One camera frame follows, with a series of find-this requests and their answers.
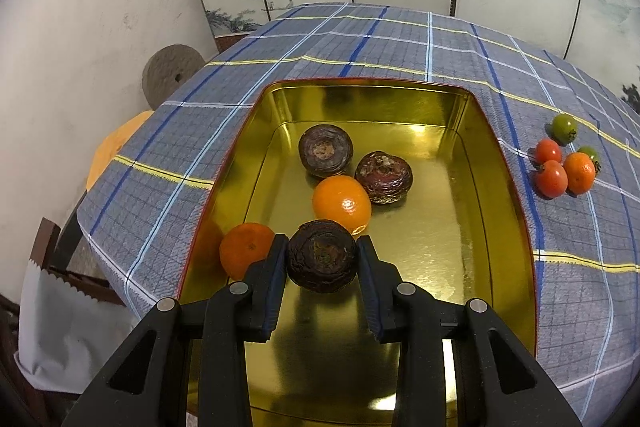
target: green tomato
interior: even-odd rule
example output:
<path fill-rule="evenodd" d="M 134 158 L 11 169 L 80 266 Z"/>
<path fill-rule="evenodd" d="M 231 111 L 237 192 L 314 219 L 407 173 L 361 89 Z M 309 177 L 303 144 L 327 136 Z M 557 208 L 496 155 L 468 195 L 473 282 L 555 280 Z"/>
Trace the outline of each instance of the green tomato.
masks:
<path fill-rule="evenodd" d="M 593 162 L 593 166 L 596 168 L 596 175 L 600 174 L 600 155 L 590 145 L 583 145 L 578 149 L 578 152 L 584 152 Z"/>
<path fill-rule="evenodd" d="M 578 134 L 578 124 L 571 115 L 561 113 L 551 123 L 551 131 L 556 140 L 567 145 L 575 140 Z"/>

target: gray round object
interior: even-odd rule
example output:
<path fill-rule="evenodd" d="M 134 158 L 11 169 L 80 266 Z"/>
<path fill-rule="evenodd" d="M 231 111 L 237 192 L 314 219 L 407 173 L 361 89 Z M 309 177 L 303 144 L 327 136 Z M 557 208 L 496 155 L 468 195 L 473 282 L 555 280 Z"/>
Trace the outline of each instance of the gray round object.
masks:
<path fill-rule="evenodd" d="M 248 289 L 249 286 L 247 286 L 246 283 L 242 281 L 234 282 L 231 286 L 229 286 L 229 291 L 233 293 L 233 295 L 242 295 L 246 293 Z"/>
<path fill-rule="evenodd" d="M 156 304 L 156 307 L 161 312 L 167 312 L 169 310 L 173 310 L 174 306 L 175 306 L 175 301 L 171 297 L 165 297 L 163 299 L 160 299 L 158 301 L 158 304 Z"/>
<path fill-rule="evenodd" d="M 469 302 L 469 307 L 476 313 L 484 313 L 487 309 L 486 302 L 482 299 L 473 299 Z"/>
<path fill-rule="evenodd" d="M 142 72 L 142 91 L 151 109 L 160 107 L 204 64 L 202 55 L 184 44 L 172 44 L 158 51 Z"/>
<path fill-rule="evenodd" d="M 398 285 L 398 293 L 402 295 L 413 295 L 415 293 L 415 286 L 410 282 L 401 282 Z"/>

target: white cloth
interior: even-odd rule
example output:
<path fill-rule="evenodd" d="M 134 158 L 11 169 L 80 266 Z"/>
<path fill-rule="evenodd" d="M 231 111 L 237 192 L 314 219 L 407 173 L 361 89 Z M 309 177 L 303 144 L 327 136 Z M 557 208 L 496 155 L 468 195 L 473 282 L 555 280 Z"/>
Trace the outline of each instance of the white cloth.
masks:
<path fill-rule="evenodd" d="M 29 261 L 14 358 L 34 388 L 81 394 L 137 321 Z"/>

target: dark brown water chestnut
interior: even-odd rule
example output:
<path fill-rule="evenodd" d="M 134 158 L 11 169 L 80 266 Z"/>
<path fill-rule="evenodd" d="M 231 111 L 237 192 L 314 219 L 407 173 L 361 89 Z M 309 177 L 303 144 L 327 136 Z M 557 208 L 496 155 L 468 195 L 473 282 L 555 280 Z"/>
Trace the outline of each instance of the dark brown water chestnut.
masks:
<path fill-rule="evenodd" d="M 303 288 L 332 293 L 347 286 L 357 270 L 356 243 L 335 221 L 309 221 L 289 241 L 287 272 Z"/>
<path fill-rule="evenodd" d="M 339 127 L 320 124 L 305 131 L 298 142 L 298 152 L 309 174 L 328 178 L 347 168 L 353 157 L 353 143 Z"/>
<path fill-rule="evenodd" d="M 355 178 L 372 203 L 394 203 L 405 197 L 414 183 L 409 164 L 382 151 L 370 152 L 358 163 Z"/>

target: plaid tablecloth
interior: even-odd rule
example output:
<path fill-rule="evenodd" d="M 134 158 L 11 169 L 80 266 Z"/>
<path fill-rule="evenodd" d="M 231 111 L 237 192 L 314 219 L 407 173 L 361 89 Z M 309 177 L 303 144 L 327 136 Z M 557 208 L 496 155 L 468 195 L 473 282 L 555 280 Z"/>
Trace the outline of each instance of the plaid tablecloth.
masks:
<path fill-rule="evenodd" d="M 639 368 L 640 118 L 561 58 L 455 18 L 301 6 L 207 64 L 123 147 L 78 210 L 123 300 L 144 314 L 177 294 L 212 180 L 260 91 L 326 76 L 439 82 L 475 94 L 532 238 L 538 360 L 584 425 L 600 425 Z M 585 196 L 543 201 L 529 185 L 527 149 L 559 111 L 580 123 L 576 148 L 600 149 L 602 172 Z"/>

